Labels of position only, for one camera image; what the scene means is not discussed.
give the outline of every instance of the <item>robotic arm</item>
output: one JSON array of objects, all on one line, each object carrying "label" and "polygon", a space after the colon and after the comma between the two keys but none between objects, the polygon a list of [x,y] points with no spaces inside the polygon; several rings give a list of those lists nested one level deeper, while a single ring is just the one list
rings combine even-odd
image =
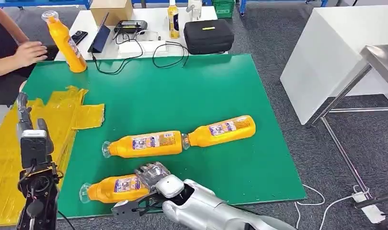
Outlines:
[{"label": "robotic arm", "polygon": [[135,173],[153,192],[116,204],[112,212],[119,219],[138,218],[162,203],[161,209],[170,220],[192,230],[295,230],[276,218],[230,206],[210,189],[189,179],[181,181],[159,162],[142,166]]},{"label": "robotic arm", "polygon": [[34,129],[30,119],[31,108],[27,108],[26,104],[27,95],[19,93],[18,138],[23,170],[19,174],[18,189],[26,198],[26,203],[16,229],[54,230],[57,219],[57,184],[62,175],[58,176],[52,161],[54,146],[46,122],[38,119]]}]

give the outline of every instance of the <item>bottle label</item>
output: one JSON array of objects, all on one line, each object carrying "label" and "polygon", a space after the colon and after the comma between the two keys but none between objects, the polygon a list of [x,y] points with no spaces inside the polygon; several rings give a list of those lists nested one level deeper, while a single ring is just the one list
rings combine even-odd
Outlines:
[{"label": "bottle label", "polygon": [[179,14],[173,15],[173,26],[176,31],[179,31]]},{"label": "bottle label", "polygon": [[209,126],[209,131],[211,132],[212,136],[218,136],[249,126],[251,126],[251,122],[247,119],[247,117],[243,116],[236,119],[228,120],[226,122],[218,123],[213,126]]},{"label": "bottle label", "polygon": [[80,53],[79,49],[77,48],[76,43],[73,41],[73,39],[71,37],[68,39],[68,44],[70,45],[71,49],[74,51],[76,56],[78,58],[80,58],[81,57],[81,53]]},{"label": "bottle label", "polygon": [[160,135],[133,138],[132,148],[134,150],[143,150],[146,148],[174,145],[175,143],[176,137],[174,136],[174,133],[164,133]]},{"label": "bottle label", "polygon": [[137,177],[129,177],[125,179],[117,179],[115,181],[114,192],[120,193],[130,190],[140,189],[140,181]]}]

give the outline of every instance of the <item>green table surface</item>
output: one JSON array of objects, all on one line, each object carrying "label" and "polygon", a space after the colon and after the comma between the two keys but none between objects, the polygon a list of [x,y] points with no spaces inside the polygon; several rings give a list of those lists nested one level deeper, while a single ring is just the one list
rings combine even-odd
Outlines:
[{"label": "green table surface", "polygon": [[[159,65],[176,57],[157,59]],[[117,69],[121,60],[99,61],[102,70]],[[230,204],[290,201],[306,198],[293,160],[277,124],[250,55],[190,56],[185,67],[156,68],[151,58],[130,61],[118,75],[99,73],[93,62],[79,74],[66,62],[43,62],[33,70],[24,91],[45,103],[52,91],[75,85],[88,89],[84,104],[105,104],[99,128],[78,131],[58,208],[67,217],[111,213],[113,204],[79,200],[84,183],[133,173],[160,161],[173,174],[213,190]],[[179,130],[251,115],[253,137],[207,148],[190,147],[178,155],[123,159],[104,158],[101,145],[123,136]]]}]

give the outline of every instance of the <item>person's hand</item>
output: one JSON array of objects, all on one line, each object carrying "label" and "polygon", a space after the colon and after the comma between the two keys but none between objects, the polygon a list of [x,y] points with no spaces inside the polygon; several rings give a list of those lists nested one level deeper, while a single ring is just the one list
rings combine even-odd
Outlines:
[{"label": "person's hand", "polygon": [[13,55],[20,68],[30,66],[47,58],[47,48],[41,42],[25,42],[21,44]]}]

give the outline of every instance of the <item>yellow tape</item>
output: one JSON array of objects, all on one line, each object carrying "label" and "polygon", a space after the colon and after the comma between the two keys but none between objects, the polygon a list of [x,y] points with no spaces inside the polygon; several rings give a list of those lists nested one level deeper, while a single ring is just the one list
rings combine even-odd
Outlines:
[{"label": "yellow tape", "polygon": [[[69,86],[67,91],[53,92],[43,105],[41,99],[29,101],[32,123],[44,118],[54,143],[53,161],[65,174],[77,129],[99,127],[103,122],[104,104],[82,105],[88,90]],[[25,198],[17,189],[22,170],[17,138],[17,106],[8,112],[0,126],[0,226],[16,224]]]}]

